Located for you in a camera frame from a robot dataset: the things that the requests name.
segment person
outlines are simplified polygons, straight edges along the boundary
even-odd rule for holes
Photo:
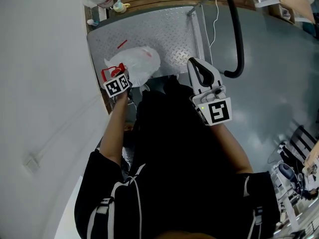
[[[282,147],[282,151],[279,154],[284,162],[280,171],[293,184],[294,191],[309,201],[316,199],[319,194],[318,188],[311,188],[309,184],[310,178],[304,171],[304,164],[286,146]]]
[[[204,125],[189,100],[190,87],[171,76],[163,89],[165,94],[143,91],[126,181],[120,166],[128,93],[117,96],[77,197],[80,237],[271,237],[280,214],[269,173],[253,174],[243,148],[225,125]],[[257,229],[256,208],[262,208]]]

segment hand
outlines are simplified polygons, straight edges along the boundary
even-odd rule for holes
[[[124,91],[123,93],[120,93],[116,96],[116,102],[128,102],[128,92]]]

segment metal table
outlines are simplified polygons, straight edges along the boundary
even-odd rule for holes
[[[216,6],[204,5],[204,12],[206,25],[212,26]],[[277,147],[279,136],[291,137],[292,120],[305,124],[309,130],[317,119],[319,43],[280,19],[241,8],[238,13],[245,70],[236,80],[222,76],[227,95],[232,99],[233,121],[228,122],[227,127],[246,151],[254,171],[263,172],[271,167],[268,161],[280,158],[276,154],[270,155]],[[101,28],[112,21],[102,21]],[[207,28],[207,32],[212,40],[213,28]],[[217,69],[232,70],[236,66],[235,46],[229,8],[220,5],[216,41],[211,48]],[[188,74],[181,74],[179,82],[189,85]]]
[[[88,43],[100,86],[104,88],[101,76],[102,69],[106,68],[104,58],[110,60],[129,48],[149,46],[159,53],[160,68],[154,78],[187,72],[189,57],[204,59],[199,18],[187,15],[192,8],[182,6],[149,11],[113,21],[90,32]]]

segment white wire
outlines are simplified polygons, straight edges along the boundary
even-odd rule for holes
[[[135,106],[135,110],[137,111],[138,109],[137,109],[137,107],[136,107],[135,102],[133,102],[133,100],[132,100],[132,102],[131,102],[130,104],[128,104],[128,106],[131,105],[131,104],[133,104],[133,105]]]
[[[253,222],[251,223],[251,227],[250,227],[247,239],[251,238],[251,234],[253,233],[255,223],[256,223],[256,216],[255,216],[255,210],[253,210]]]
[[[209,42],[209,39],[208,39],[208,34],[207,34],[207,29],[206,29],[206,22],[205,22],[205,15],[204,15],[204,9],[203,9],[203,5],[201,4],[200,5],[201,7],[201,12],[203,13],[203,22],[204,22],[204,28],[205,28],[205,33],[206,33],[206,38],[207,38],[207,41]],[[209,46],[209,55],[210,55],[210,60],[211,60],[211,65],[213,65],[213,58],[211,57],[211,50],[210,50],[210,46]]]
[[[209,48],[213,45],[213,43],[214,43],[215,40],[216,40],[215,22],[218,20],[219,9],[218,9],[218,5],[217,5],[217,0],[215,0],[215,3],[216,3],[216,8],[217,8],[217,17],[216,17],[216,20],[214,20],[214,23],[213,23],[213,27],[214,27],[214,40],[210,43]]]
[[[293,147],[293,149],[290,149],[290,146],[286,145],[286,148],[288,150],[290,150],[290,152],[297,158],[297,150],[295,149],[295,147]],[[298,156],[300,156],[304,161],[306,160],[304,157],[302,157],[299,153]]]
[[[259,234],[258,234],[258,239],[260,239],[260,235],[261,235],[261,223],[259,224]]]
[[[132,178],[131,182],[132,181],[135,182],[136,192],[138,194],[138,203],[139,203],[139,212],[140,212],[140,235],[139,235],[139,239],[142,239],[142,208],[141,208],[141,200],[140,200],[140,191],[139,191],[138,183],[136,182],[135,178],[132,177],[132,176],[128,176],[128,178]]]
[[[218,20],[218,15],[219,15],[219,9],[218,9],[218,5],[217,5],[217,0],[215,0],[215,3],[216,3],[216,7],[217,7],[217,17],[216,17],[216,20],[214,20],[214,23],[213,23],[213,27],[214,27],[214,40],[210,43],[209,45],[209,55],[210,55],[210,59],[211,59],[211,64],[213,65],[213,58],[211,56],[211,50],[210,50],[210,47],[211,45],[215,42],[216,40],[216,30],[215,30],[215,22]],[[201,11],[203,13],[203,22],[204,22],[204,29],[205,29],[205,33],[206,33],[206,38],[207,38],[207,41],[209,42],[209,39],[208,39],[208,34],[207,34],[207,29],[206,29],[206,22],[205,22],[205,15],[204,15],[204,9],[203,9],[203,5],[201,4],[200,5],[201,7]]]

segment white wall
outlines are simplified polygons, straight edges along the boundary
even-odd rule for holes
[[[81,239],[75,227],[74,206],[80,191],[82,179],[83,177],[81,176],[64,209],[59,227],[55,234],[55,239]]]
[[[108,115],[81,0],[0,0],[0,18],[0,238],[50,239]]]

